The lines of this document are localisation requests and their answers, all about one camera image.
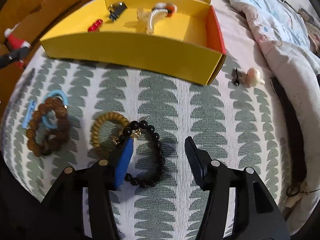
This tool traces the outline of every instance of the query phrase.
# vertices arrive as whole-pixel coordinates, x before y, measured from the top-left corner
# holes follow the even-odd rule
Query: blue hair tie
[[[68,97],[66,96],[66,94],[64,92],[62,92],[61,90],[53,90],[51,91],[49,94],[47,94],[44,99],[43,99],[43,103],[46,101],[47,98],[51,98],[51,97],[56,97],[59,96],[62,99],[63,104],[65,105],[65,107],[68,105]],[[46,114],[44,114],[42,116],[42,122],[44,123],[44,125],[48,128],[48,129],[57,129],[57,125],[56,124],[51,124],[48,121],[48,116]]]

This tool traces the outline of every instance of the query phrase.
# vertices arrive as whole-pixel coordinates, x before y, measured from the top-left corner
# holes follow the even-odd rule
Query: red box side
[[[226,54],[223,36],[213,6],[208,11],[205,27],[207,31],[207,47]]]

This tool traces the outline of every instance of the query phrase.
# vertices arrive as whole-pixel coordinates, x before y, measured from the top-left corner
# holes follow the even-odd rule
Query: black bead bracelet
[[[145,129],[154,141],[156,148],[156,159],[157,167],[155,173],[150,178],[134,178],[131,174],[127,173],[124,177],[124,180],[129,181],[132,185],[139,185],[142,188],[146,186],[154,187],[158,181],[160,181],[164,174],[164,164],[165,158],[163,157],[163,152],[161,150],[162,143],[159,141],[159,134],[155,132],[155,127],[153,125],[148,125],[147,121],[142,120],[140,122],[132,121],[130,126],[124,127],[122,134],[119,136],[119,144],[121,145],[126,136],[131,136],[133,130]]]

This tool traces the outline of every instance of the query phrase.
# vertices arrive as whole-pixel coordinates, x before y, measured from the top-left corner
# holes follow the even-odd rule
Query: santa hat
[[[27,42],[23,39],[19,39],[16,36],[14,36],[12,34],[12,30],[9,28],[4,31],[4,36],[8,39],[12,49],[20,49],[23,47],[30,48],[30,46],[31,46],[29,42]]]

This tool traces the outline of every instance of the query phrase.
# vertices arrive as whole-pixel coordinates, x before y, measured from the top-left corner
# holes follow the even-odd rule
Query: bed
[[[1,125],[4,160],[16,180],[42,201],[65,167],[82,169],[98,160],[90,143],[92,123],[99,114],[115,111],[129,120],[148,117],[159,130],[167,159],[164,179],[156,187],[142,189],[124,182],[119,191],[109,193],[124,239],[195,239],[208,195],[193,180],[184,153],[187,136],[229,168],[253,167],[284,211],[291,153],[283,108],[269,82],[274,74],[244,14],[229,0],[211,4],[228,55],[209,86],[114,64],[50,59],[40,47],[18,81]],[[261,71],[266,84],[236,87],[231,81],[233,69],[246,72],[250,67]],[[58,152],[38,158],[27,148],[21,124],[29,101],[40,103],[55,89],[69,98],[70,140]],[[44,133],[41,124],[38,142]],[[110,136],[117,135],[116,125],[103,125],[101,134],[104,146],[112,148]],[[128,172],[151,170],[154,163],[142,137],[134,145]],[[85,233],[90,236],[86,198],[84,190]],[[232,232],[234,199],[231,189],[225,236]],[[289,226],[290,232],[301,226]]]

